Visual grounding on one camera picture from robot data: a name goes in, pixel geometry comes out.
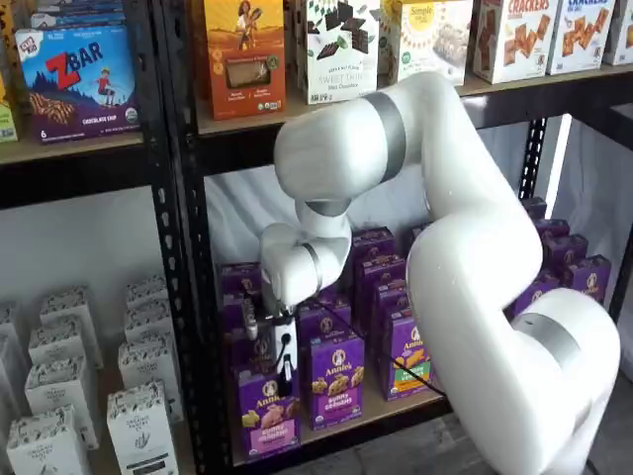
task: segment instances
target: white box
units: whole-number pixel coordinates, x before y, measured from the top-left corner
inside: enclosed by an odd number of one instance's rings
[[[492,84],[545,75],[559,0],[482,0],[473,72]]]
[[[345,101],[376,90],[380,0],[306,4],[308,104]]]
[[[11,424],[7,453],[16,475],[91,475],[71,406]]]
[[[86,358],[79,318],[61,317],[51,324],[33,330],[29,354],[33,364],[49,363],[75,356]]]
[[[34,414],[72,405],[80,439],[88,449],[99,448],[103,422],[94,369],[84,357],[33,366],[26,392]]]
[[[389,82],[435,71],[464,84],[473,0],[403,0],[392,8]]]
[[[11,419],[30,414],[24,395],[27,373],[18,362],[18,353],[4,335],[0,335],[0,398],[11,411]]]
[[[122,475],[178,475],[161,382],[108,396],[108,429]]]
[[[99,334],[92,320],[88,288],[76,286],[71,289],[50,295],[42,302],[40,320],[43,325],[53,322],[59,317],[75,315],[81,320],[83,335],[85,336],[86,352],[97,368],[103,368],[103,356],[99,345]]]
[[[598,69],[614,0],[561,0],[554,23],[549,74]]]
[[[169,294],[167,293],[165,277],[160,274],[154,274],[136,284],[128,285],[126,305],[129,309],[135,309],[150,300],[168,298]]]
[[[615,0],[604,62],[613,65],[633,62],[633,0]]]
[[[131,389],[152,379],[163,382],[169,420],[184,420],[180,385],[176,372],[176,360],[171,341],[163,335],[149,335],[140,340],[123,343],[119,348],[119,370],[126,389]]]

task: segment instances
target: orange snack box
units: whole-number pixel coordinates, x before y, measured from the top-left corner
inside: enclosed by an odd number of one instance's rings
[[[282,0],[205,0],[205,17],[214,119],[282,110]]]

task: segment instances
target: cereal box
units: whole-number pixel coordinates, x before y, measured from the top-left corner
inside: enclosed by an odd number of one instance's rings
[[[545,74],[563,0],[482,0],[473,71],[492,84]]]
[[[375,91],[380,0],[311,0],[305,11],[308,104]]]
[[[389,80],[435,71],[464,84],[473,0],[400,0],[394,4]]]
[[[282,1],[205,0],[205,17],[214,119],[282,110]]]
[[[411,309],[391,313],[385,319],[383,350],[424,381],[430,381],[431,362]],[[424,391],[426,386],[393,363],[381,358],[380,378],[387,401]]]
[[[280,397],[277,373],[268,366],[235,369],[241,439],[248,460],[269,457],[299,446],[299,384]],[[293,371],[297,381],[297,371]]]
[[[611,28],[606,37],[604,62],[628,64],[633,62],[633,1],[615,0]]]
[[[365,344],[353,332],[313,338],[310,346],[310,421],[313,430],[363,414]]]
[[[532,282],[527,289],[525,289],[521,295],[516,298],[516,300],[510,305],[507,312],[511,317],[516,317],[532,302],[535,302],[541,298],[543,294],[546,294],[550,290],[558,288],[559,285],[559,279],[551,270],[541,270],[536,279],[534,279],[534,282]]]
[[[560,0],[549,74],[598,69],[606,45],[614,0]]]
[[[598,254],[568,265],[563,272],[562,284],[583,292],[602,304],[610,272],[611,262]]]
[[[16,41],[43,143],[138,129],[125,26],[20,30]]]

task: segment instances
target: floor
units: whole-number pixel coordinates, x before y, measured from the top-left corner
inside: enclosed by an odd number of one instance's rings
[[[633,384],[620,376],[590,460],[599,475],[633,473]],[[455,416],[371,440],[278,475],[494,475]],[[591,475],[586,470],[584,475]]]

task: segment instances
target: crackers box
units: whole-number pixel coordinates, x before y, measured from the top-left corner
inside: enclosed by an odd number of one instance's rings
[[[365,344],[353,332],[313,338],[309,349],[310,422],[329,428],[363,414]]]
[[[103,368],[103,356],[99,344],[98,327],[92,319],[88,287],[76,286],[66,291],[49,295],[42,302],[40,320],[43,325],[60,317],[75,315],[81,321],[81,328],[89,360],[97,367]]]
[[[613,3],[614,0],[560,0],[548,74],[600,68]]]
[[[300,444],[298,372],[293,371],[292,394],[280,397],[277,372],[266,365],[234,370],[241,439],[247,460],[269,457]]]
[[[281,0],[205,0],[214,119],[281,111],[286,103]]]
[[[385,319],[383,351],[424,381],[431,379],[431,362],[411,309],[392,312]],[[427,389],[391,359],[380,360],[380,380],[387,401],[417,394]]]
[[[578,290],[604,303],[611,262],[603,255],[594,255],[568,265],[563,272],[564,287]]]
[[[20,30],[16,41],[42,143],[138,129],[124,25]]]
[[[545,74],[562,0],[483,0],[473,71],[492,84]]]
[[[162,382],[109,395],[108,430],[122,475],[178,475]]]
[[[615,0],[603,60],[613,65],[633,62],[632,0]]]
[[[162,381],[172,423],[185,419],[176,367],[171,341],[163,335],[151,334],[119,347],[119,370],[125,388],[131,389],[152,379]]]
[[[70,405],[14,421],[7,454],[17,475],[92,474]]]
[[[25,387],[33,414],[65,405],[75,409],[77,430],[89,450],[99,448],[103,421],[97,401],[94,368],[86,358],[68,358],[36,364]]]
[[[306,12],[308,104],[376,90],[380,0],[311,0]]]
[[[435,71],[464,84],[473,0],[401,0],[393,8],[389,82]]]

